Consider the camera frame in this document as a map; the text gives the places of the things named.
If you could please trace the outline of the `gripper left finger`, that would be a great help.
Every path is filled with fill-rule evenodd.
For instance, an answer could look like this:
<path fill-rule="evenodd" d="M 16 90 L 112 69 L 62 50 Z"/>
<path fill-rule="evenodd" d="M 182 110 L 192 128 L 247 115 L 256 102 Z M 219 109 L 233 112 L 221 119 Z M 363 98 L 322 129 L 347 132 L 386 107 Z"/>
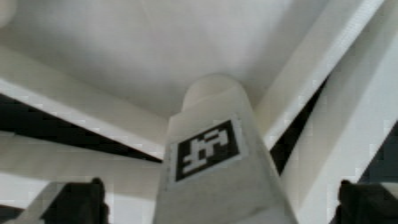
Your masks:
<path fill-rule="evenodd" d="M 102 179 L 52 182 L 15 224 L 110 224 Z"/>

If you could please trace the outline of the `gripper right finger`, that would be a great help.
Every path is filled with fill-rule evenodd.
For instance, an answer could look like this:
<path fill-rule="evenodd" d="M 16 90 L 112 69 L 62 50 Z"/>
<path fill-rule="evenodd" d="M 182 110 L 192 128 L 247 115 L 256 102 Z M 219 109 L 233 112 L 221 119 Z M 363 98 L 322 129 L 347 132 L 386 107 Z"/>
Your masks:
<path fill-rule="evenodd" d="M 331 224 L 398 224 L 398 183 L 341 181 Z"/>

